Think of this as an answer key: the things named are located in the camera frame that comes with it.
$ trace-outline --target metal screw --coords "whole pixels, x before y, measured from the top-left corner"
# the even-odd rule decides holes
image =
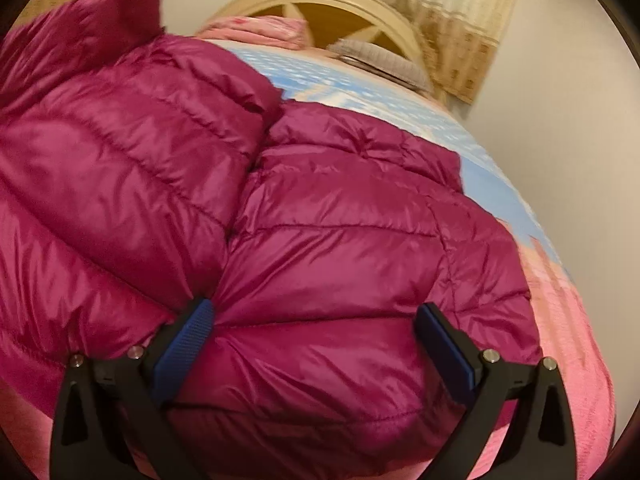
[[[82,366],[82,363],[84,363],[84,356],[80,354],[72,355],[69,359],[69,366],[72,368],[79,368]]]
[[[500,360],[500,354],[493,348],[488,348],[482,352],[482,358],[488,363],[497,363]]]
[[[552,357],[545,357],[544,359],[542,359],[542,365],[550,372],[558,368],[558,363]]]
[[[129,359],[140,359],[145,354],[145,349],[142,346],[132,346],[127,351],[127,357]]]

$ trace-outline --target pink pillow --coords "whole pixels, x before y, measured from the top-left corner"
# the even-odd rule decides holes
[[[281,16],[227,16],[211,20],[197,34],[203,40],[235,40],[279,46],[289,50],[305,48],[306,21]]]

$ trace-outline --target magenta down jacket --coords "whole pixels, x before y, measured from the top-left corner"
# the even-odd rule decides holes
[[[434,456],[461,409],[419,304],[541,356],[510,234],[455,153],[283,102],[159,23],[159,0],[75,0],[1,45],[0,376],[52,415],[70,354],[120,356],[205,295],[216,325],[166,412],[204,469],[341,480]]]

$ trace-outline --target bed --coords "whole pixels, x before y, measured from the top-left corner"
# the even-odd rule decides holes
[[[338,38],[370,41],[428,69],[411,25],[379,0],[236,0],[216,16],[269,14],[305,18],[315,47],[289,51],[233,41],[216,43],[267,76],[286,98],[374,116],[460,154],[465,194],[501,221],[518,244],[543,351],[558,360],[568,391],[578,478],[589,478],[610,446],[612,384],[580,296],[533,212],[487,152],[447,112],[437,92],[418,94],[347,66],[324,51]],[[8,410],[13,420],[3,420],[2,425],[32,470],[46,478],[48,421],[1,384],[0,405],[15,408]],[[36,438],[34,425],[41,429]],[[494,432],[474,476],[490,468],[505,433],[506,428]],[[418,464],[385,479],[413,480],[423,469],[424,464]]]

